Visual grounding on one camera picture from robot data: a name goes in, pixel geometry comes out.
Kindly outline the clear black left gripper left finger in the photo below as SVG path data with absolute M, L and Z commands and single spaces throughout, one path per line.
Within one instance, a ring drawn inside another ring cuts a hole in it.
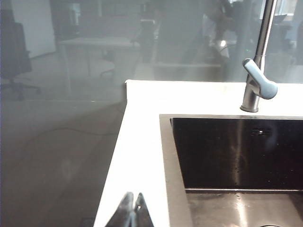
M 131 227 L 133 219 L 134 194 L 127 192 L 121 199 L 113 216 L 109 219 L 106 227 Z

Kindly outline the clear black left gripper right finger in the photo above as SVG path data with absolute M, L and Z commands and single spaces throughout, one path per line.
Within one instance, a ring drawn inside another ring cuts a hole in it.
M 143 194 L 138 194 L 134 207 L 134 227 L 154 227 Z

